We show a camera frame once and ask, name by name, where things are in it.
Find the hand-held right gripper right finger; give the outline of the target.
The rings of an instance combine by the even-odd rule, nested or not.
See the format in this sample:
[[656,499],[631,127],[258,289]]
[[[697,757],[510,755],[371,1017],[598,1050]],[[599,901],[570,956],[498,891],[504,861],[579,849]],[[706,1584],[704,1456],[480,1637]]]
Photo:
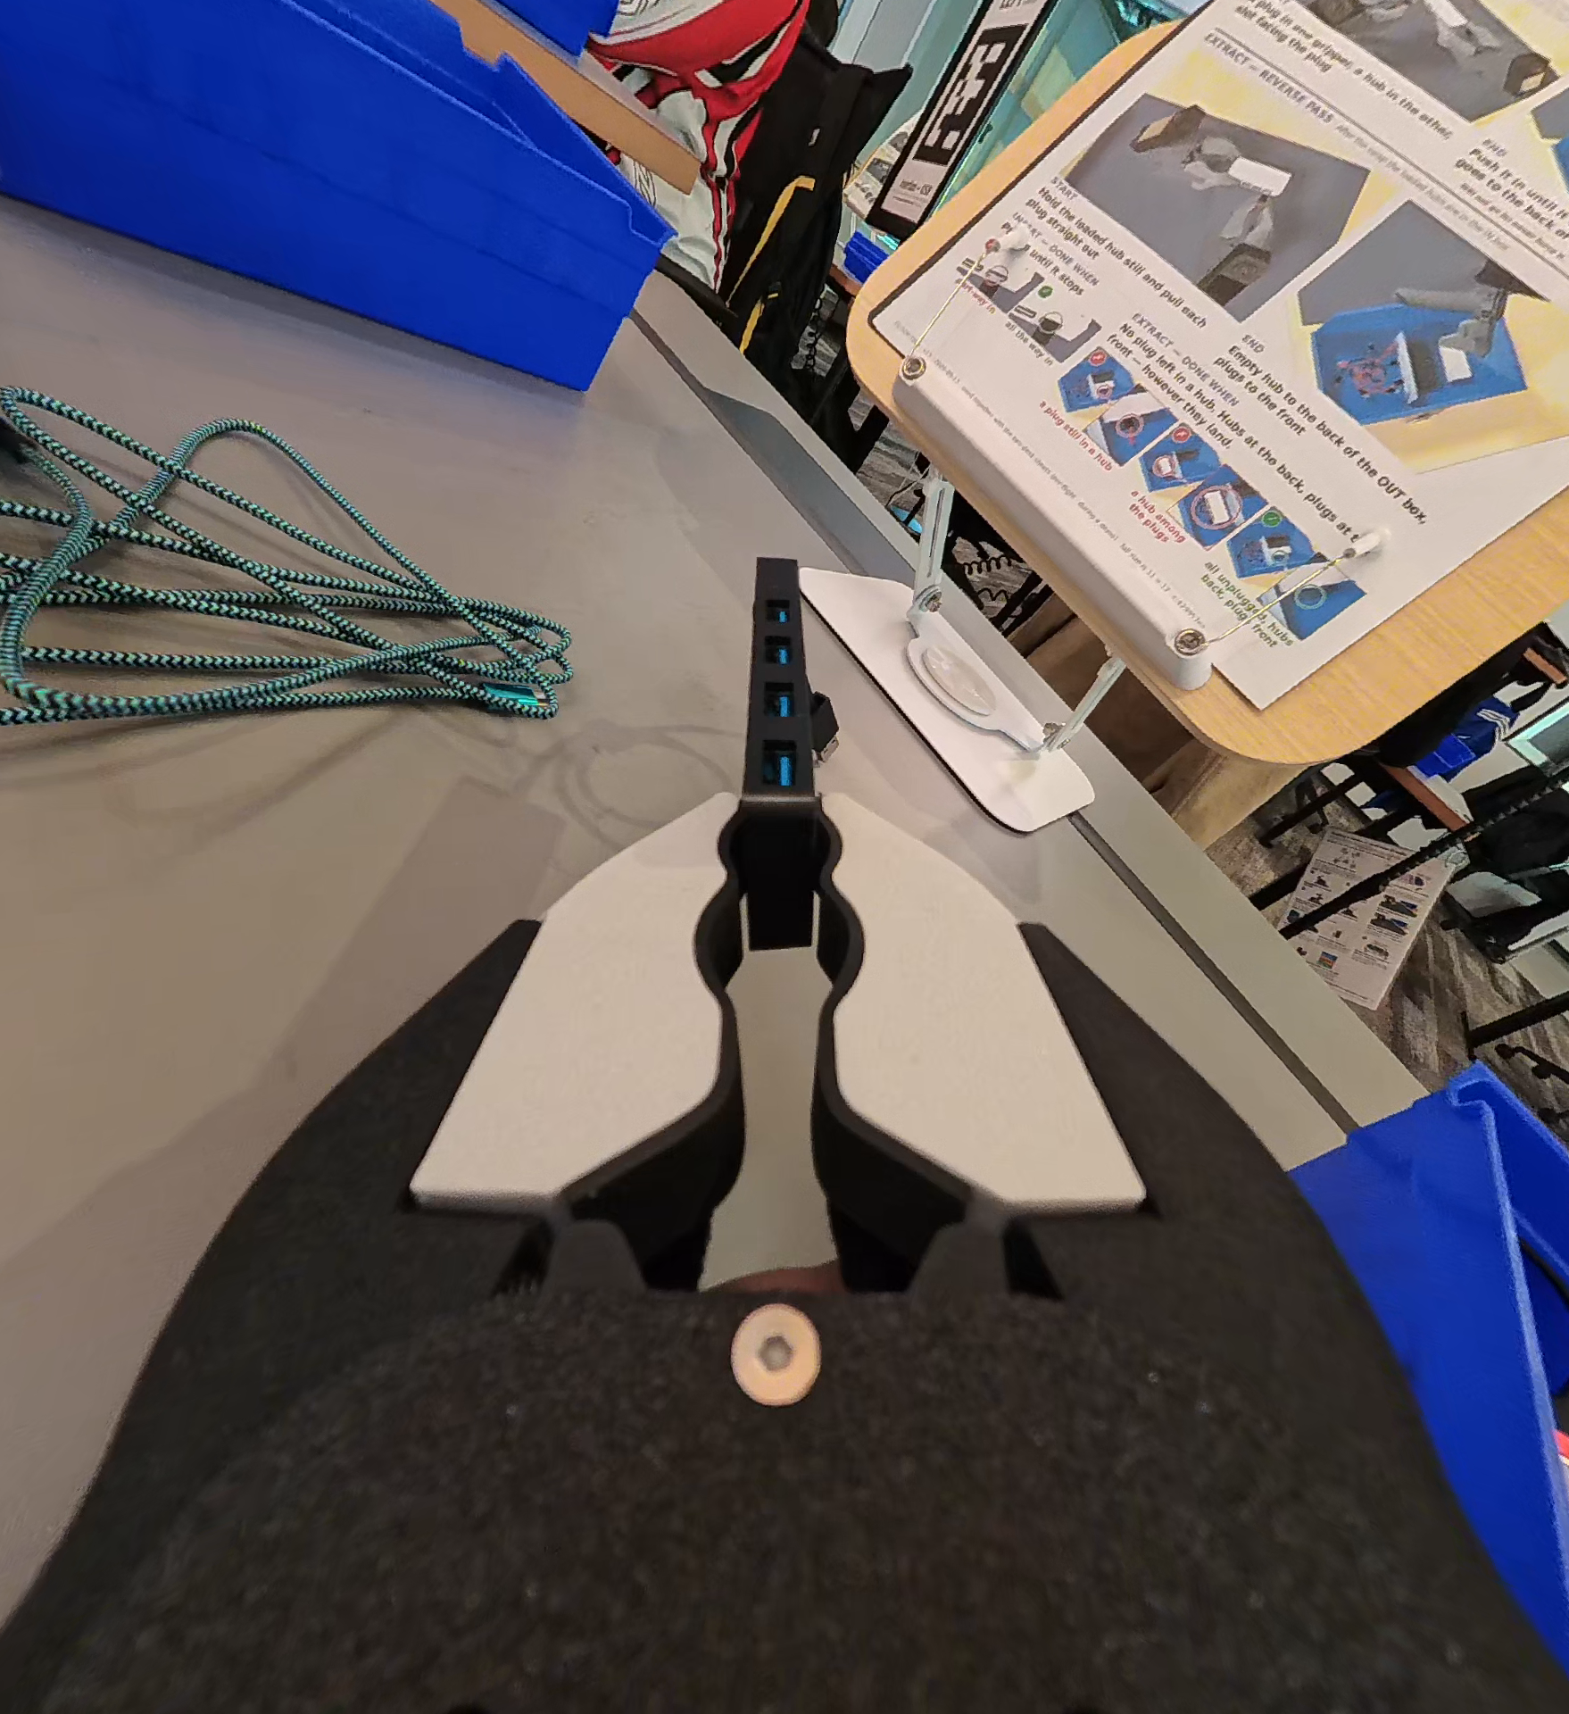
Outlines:
[[1016,1217],[1140,1212],[1140,1169],[1016,911],[856,797],[820,807],[837,1119]]

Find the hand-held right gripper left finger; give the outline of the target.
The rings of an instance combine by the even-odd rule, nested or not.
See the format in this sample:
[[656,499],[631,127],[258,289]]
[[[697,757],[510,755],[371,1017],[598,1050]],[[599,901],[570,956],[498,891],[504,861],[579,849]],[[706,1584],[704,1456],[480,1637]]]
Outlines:
[[413,1180],[436,1212],[562,1203],[714,1094],[725,1010],[696,934],[738,796],[611,857],[539,934]]

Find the black usb hub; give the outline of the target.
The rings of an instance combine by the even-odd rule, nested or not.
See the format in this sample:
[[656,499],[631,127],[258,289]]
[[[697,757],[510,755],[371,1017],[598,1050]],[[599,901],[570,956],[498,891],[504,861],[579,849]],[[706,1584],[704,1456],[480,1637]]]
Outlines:
[[753,580],[746,780],[731,836],[753,951],[815,944],[824,861],[816,763],[841,736],[835,706],[807,665],[802,568],[763,556]]

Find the blue storage bin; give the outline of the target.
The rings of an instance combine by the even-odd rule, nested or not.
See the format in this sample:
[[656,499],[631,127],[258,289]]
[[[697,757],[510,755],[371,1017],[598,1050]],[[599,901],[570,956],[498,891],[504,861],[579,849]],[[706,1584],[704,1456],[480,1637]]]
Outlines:
[[1569,1151],[1489,1067],[1293,1181],[1411,1375],[1507,1587],[1569,1673]]
[[0,4],[0,191],[579,393],[672,242],[436,4]]
[[621,4],[497,4],[566,53],[580,57],[592,40],[604,40]]

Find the printed floor sheet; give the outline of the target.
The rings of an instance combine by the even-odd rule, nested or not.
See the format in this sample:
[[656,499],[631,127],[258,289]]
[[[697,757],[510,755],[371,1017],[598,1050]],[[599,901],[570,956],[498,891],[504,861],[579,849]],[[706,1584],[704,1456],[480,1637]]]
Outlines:
[[1311,850],[1307,874],[1285,901],[1284,931],[1332,901],[1345,901],[1313,931],[1292,936],[1292,950],[1340,999],[1365,1012],[1377,1012],[1387,1003],[1462,867],[1458,858],[1436,857],[1413,863],[1377,897],[1350,899],[1360,883],[1370,883],[1399,857],[1402,850],[1395,845],[1362,832],[1325,832]]

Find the black yellow-trimmed jacket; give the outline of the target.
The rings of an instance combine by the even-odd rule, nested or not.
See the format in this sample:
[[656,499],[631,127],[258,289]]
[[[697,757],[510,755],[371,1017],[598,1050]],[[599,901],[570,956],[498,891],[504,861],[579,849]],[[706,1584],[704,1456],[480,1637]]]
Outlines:
[[738,173],[722,324],[747,363],[794,406],[808,397],[802,343],[812,328],[843,220],[851,171],[912,79],[841,62],[804,33]]

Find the black-white marker sign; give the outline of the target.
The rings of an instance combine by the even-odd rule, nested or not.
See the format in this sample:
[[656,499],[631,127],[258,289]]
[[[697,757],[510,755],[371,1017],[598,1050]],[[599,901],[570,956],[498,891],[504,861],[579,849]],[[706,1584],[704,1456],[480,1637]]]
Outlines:
[[861,218],[865,226],[901,242],[925,222],[1053,8],[1053,4],[979,6],[922,118],[908,132],[898,160]]

